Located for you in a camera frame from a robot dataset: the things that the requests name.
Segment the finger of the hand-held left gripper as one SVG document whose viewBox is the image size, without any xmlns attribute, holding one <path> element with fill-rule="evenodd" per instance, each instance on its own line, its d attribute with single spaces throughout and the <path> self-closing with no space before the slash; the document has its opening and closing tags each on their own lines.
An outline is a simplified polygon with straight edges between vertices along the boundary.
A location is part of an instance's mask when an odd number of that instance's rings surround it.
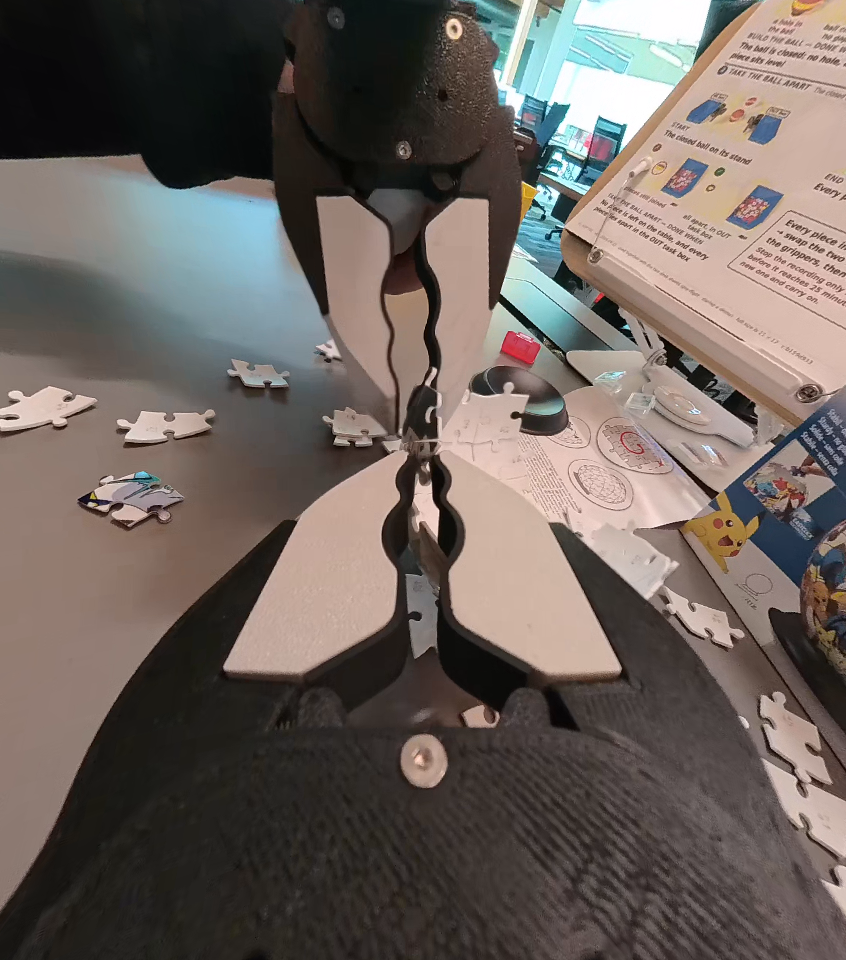
<svg viewBox="0 0 846 960">
<path fill-rule="evenodd" d="M 489 329 L 489 201 L 455 198 L 424 226 L 416 265 L 428 301 L 423 343 L 434 388 L 461 400 Z"/>
<path fill-rule="evenodd" d="M 350 378 L 357 411 L 388 435 L 399 429 L 393 325 L 384 281 L 393 259 L 386 220 L 352 196 L 316 198 L 328 310 L 326 323 Z"/>
</svg>

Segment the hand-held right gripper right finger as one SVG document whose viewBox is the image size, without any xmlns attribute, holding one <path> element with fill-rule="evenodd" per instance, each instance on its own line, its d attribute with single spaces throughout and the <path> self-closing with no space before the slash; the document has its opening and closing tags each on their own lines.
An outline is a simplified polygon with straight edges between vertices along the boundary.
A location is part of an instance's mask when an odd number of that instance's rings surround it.
<svg viewBox="0 0 846 960">
<path fill-rule="evenodd" d="M 437 652 L 460 687 L 615 681 L 623 667 L 553 527 L 520 493 L 451 452 L 434 457 Z"/>
</svg>

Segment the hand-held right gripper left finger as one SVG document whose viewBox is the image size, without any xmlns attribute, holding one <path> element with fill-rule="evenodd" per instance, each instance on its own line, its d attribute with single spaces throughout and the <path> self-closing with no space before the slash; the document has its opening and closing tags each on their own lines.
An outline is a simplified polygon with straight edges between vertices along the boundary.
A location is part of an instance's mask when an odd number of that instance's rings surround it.
<svg viewBox="0 0 846 960">
<path fill-rule="evenodd" d="M 291 685 L 390 685 L 411 654 L 405 575 L 414 461 L 392 453 L 295 522 L 223 669 Z"/>
</svg>

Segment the person's left forearm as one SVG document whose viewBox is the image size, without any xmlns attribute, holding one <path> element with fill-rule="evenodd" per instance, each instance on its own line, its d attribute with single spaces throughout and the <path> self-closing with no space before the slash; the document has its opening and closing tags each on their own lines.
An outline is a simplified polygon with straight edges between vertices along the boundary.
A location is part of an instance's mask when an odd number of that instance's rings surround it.
<svg viewBox="0 0 846 960">
<path fill-rule="evenodd" d="M 0 1 L 0 160 L 138 155 L 170 188 L 273 178 L 285 1 Z"/>
</svg>

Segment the black round ball stand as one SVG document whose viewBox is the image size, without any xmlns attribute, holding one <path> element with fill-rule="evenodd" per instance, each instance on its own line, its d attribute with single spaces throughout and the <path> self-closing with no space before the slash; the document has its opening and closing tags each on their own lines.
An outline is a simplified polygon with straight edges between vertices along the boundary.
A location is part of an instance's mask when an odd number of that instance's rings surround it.
<svg viewBox="0 0 846 960">
<path fill-rule="evenodd" d="M 520 366 L 496 365 L 474 374 L 469 382 L 472 394 L 513 400 L 521 432 L 555 437 L 570 426 L 563 394 L 547 379 Z"/>
</svg>

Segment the colourful blue puzzle piece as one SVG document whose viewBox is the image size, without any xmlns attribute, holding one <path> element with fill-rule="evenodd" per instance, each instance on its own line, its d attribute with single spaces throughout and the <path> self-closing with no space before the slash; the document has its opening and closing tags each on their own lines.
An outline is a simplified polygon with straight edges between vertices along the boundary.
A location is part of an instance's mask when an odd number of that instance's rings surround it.
<svg viewBox="0 0 846 960">
<path fill-rule="evenodd" d="M 131 529 L 148 519 L 161 524 L 171 522 L 172 508 L 184 500 L 184 494 L 164 484 L 158 476 L 136 471 L 101 477 L 94 489 L 77 498 L 77 504 Z"/>
</svg>

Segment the blue puzzle box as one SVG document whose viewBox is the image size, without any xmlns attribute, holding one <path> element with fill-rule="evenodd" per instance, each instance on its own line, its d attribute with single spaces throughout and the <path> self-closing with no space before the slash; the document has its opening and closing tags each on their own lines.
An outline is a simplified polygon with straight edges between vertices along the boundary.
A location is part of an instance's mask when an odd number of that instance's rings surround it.
<svg viewBox="0 0 846 960">
<path fill-rule="evenodd" d="M 846 385 L 681 533 L 846 770 Z"/>
</svg>

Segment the dark adjacent table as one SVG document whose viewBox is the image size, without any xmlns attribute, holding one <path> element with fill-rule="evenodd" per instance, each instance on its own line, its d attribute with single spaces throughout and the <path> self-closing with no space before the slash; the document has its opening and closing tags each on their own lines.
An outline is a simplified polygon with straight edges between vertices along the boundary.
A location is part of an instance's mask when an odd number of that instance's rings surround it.
<svg viewBox="0 0 846 960">
<path fill-rule="evenodd" d="M 501 305 L 562 354 L 636 351 L 635 343 L 620 330 L 578 301 L 566 306 L 542 281 L 507 278 L 501 287 Z"/>
</svg>

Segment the white instruction leaflet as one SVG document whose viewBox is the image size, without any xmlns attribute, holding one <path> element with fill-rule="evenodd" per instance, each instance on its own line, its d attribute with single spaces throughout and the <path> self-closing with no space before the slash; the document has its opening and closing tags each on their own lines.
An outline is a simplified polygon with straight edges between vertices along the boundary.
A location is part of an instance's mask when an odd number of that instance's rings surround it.
<svg viewBox="0 0 846 960">
<path fill-rule="evenodd" d="M 653 529 L 705 508 L 699 486 L 605 391 L 584 387 L 564 400 L 570 425 L 554 437 L 520 432 L 515 452 L 459 457 L 581 534 L 631 522 Z"/>
</svg>

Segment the wooden board with instruction sheet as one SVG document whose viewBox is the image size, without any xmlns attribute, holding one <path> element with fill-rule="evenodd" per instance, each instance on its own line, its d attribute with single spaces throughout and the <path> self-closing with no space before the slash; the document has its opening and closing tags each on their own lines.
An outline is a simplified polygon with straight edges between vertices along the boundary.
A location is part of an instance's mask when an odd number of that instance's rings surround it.
<svg viewBox="0 0 846 960">
<path fill-rule="evenodd" d="M 568 268 L 792 424 L 846 385 L 846 1 L 757 2 L 576 205 Z"/>
</svg>

